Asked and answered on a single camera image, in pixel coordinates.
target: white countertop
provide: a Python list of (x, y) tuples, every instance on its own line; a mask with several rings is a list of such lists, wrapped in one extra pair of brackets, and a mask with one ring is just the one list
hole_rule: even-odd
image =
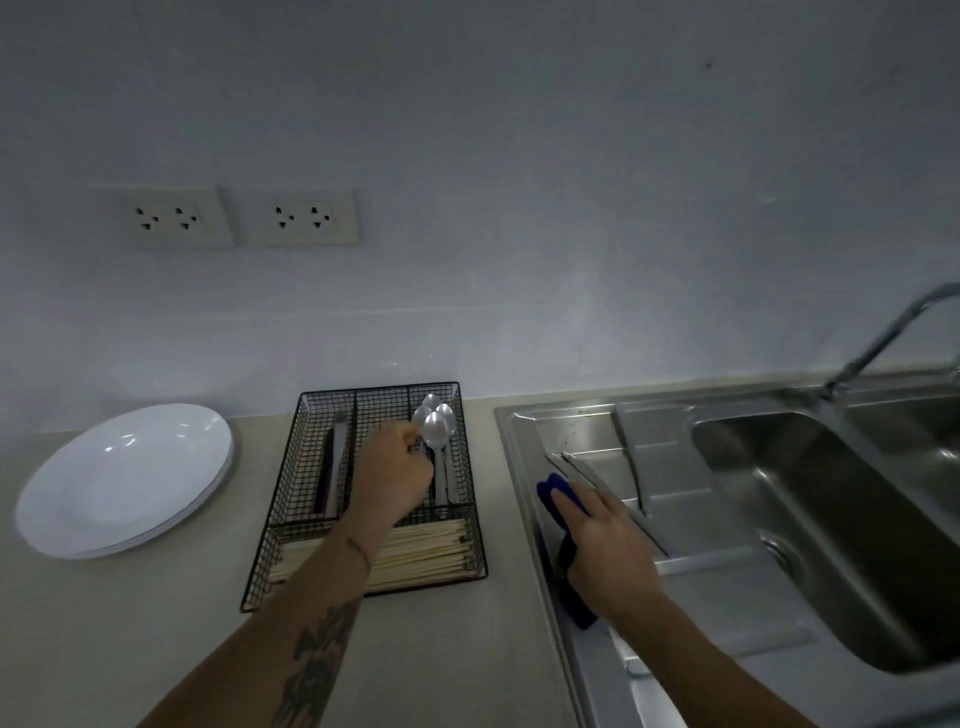
[[(465, 402), (490, 575), (365, 600), (324, 726), (576, 725), (493, 409), (582, 395)], [(23, 484), (76, 433), (38, 435), (0, 467), (5, 724), (132, 726), (236, 629), (290, 418), (231, 420), (237, 458), (218, 493), (154, 541), (91, 561), (41, 556), (12, 524)]]

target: electrical outlet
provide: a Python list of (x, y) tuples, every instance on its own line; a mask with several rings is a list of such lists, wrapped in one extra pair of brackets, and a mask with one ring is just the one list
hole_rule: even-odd
[(141, 250), (221, 248), (234, 240), (215, 189), (97, 187), (104, 207)]
[(236, 193), (235, 217), (250, 246), (357, 245), (352, 190)]

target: white wall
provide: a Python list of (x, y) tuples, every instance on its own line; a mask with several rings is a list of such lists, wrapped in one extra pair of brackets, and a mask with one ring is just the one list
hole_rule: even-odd
[[(835, 367), (960, 277), (949, 0), (0, 13), (8, 431)], [(365, 244), (128, 252), (92, 182), (354, 187)]]

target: faucet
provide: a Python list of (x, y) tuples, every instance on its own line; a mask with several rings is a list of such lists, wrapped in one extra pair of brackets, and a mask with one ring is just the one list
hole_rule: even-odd
[(916, 301), (907, 306), (903, 313), (894, 319), (894, 322), (885, 328), (883, 332), (867, 347), (867, 350), (852, 360), (847, 366), (840, 370), (840, 373), (829, 379), (823, 387), (820, 388), (819, 397), (822, 400), (830, 401), (836, 397), (838, 389), (841, 389), (860, 374), (867, 366), (876, 359), (880, 353), (890, 346), (894, 339), (903, 333), (903, 330), (910, 325), (915, 318), (935, 303), (946, 299), (960, 296), (960, 283), (944, 283), (938, 285), (929, 293), (920, 296)]

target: cutlery tray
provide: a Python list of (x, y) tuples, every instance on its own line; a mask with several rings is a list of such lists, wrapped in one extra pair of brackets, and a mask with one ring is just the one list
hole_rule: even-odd
[[(434, 505), (431, 483), (423, 503), (397, 526), (463, 519), (466, 522), (469, 544), (463, 574), (451, 574), (448, 580), (437, 584), (381, 591), (377, 594), (424, 589), (440, 583), (474, 581), (487, 576), (487, 559), (473, 494), (473, 477), (470, 472), (467, 430), (459, 383), (433, 382), (398, 387), (304, 392), (297, 402), (297, 411), (290, 426), (287, 447), (276, 477), (274, 496), (253, 558), (247, 588), (240, 603), (241, 612), (256, 611), (270, 593), (270, 569), (280, 558), (284, 544), (322, 537), (343, 516), (350, 502), (356, 454), (370, 433), (388, 420), (409, 420), (414, 410), (423, 402), (423, 398), (431, 392), (449, 404), (457, 418), (457, 431), (447, 446), (453, 459), (453, 472), (449, 474), (447, 486), (451, 502), (449, 505)], [(337, 489), (337, 518), (331, 519), (314, 513), (313, 503), (324, 458), (324, 436), (333, 427), (338, 414), (348, 416), (347, 447), (339, 469), (331, 477), (330, 487)], [(432, 460), (433, 452), (428, 448), (423, 450)]]

